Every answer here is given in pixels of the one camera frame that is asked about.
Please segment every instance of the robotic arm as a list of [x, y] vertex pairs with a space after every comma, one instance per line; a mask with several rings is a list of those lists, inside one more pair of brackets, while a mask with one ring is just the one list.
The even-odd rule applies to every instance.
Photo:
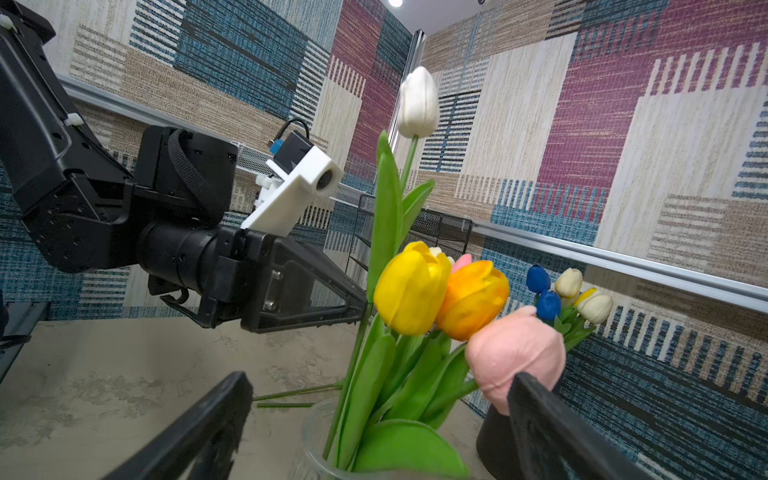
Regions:
[[[199, 132], [149, 127], [134, 173], [98, 142], [48, 65], [55, 32], [0, 0], [0, 160], [22, 222], [66, 273], [138, 263], [148, 288], [199, 325], [241, 318], [251, 332], [362, 319], [365, 292], [323, 252], [285, 238], [342, 171], [291, 133], [271, 167], [283, 183], [241, 228], [217, 226], [232, 194], [237, 147]], [[197, 313], [181, 304], [201, 296]], [[313, 292], [328, 289], [331, 302]], [[178, 299], [168, 293], [179, 292]]]

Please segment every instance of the black metal rack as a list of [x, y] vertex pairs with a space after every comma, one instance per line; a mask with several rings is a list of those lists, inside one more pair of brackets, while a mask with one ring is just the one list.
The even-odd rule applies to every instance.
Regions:
[[[364, 285], [367, 278], [375, 203], [373, 195], [360, 195], [355, 215], [354, 237], [349, 244], [349, 258], [344, 270], [360, 285]], [[467, 251], [471, 232], [471, 220], [422, 208], [400, 250], [411, 242], [421, 240], [429, 247], [440, 247], [445, 255], [458, 259]]]

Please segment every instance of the white ceiling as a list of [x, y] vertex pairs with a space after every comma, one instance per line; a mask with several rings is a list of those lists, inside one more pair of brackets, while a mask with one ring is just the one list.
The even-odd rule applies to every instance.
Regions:
[[501, 1], [485, 0], [484, 5], [479, 5], [478, 0], [402, 0], [402, 5], [395, 8], [389, 0], [381, 0], [411, 33], [421, 28], [427, 35], [488, 10]]

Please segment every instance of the beige table surface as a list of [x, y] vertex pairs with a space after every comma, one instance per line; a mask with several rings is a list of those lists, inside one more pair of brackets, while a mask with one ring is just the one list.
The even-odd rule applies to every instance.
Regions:
[[[2, 477], [100, 478], [236, 370], [257, 395], [335, 382], [354, 328], [257, 335], [237, 321], [202, 329], [186, 318], [39, 323], [0, 384]], [[285, 478], [305, 415], [252, 408], [230, 477]], [[476, 478], [492, 478], [475, 452], [480, 423], [458, 402], [441, 433]]]

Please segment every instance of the glass vase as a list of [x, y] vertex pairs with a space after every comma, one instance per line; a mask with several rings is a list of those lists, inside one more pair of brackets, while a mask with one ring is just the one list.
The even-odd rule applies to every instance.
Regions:
[[328, 436], [336, 399], [315, 404], [307, 413], [301, 428], [301, 443], [288, 480], [440, 480], [445, 477], [417, 473], [387, 471], [375, 473], [342, 472], [323, 460], [323, 447]]

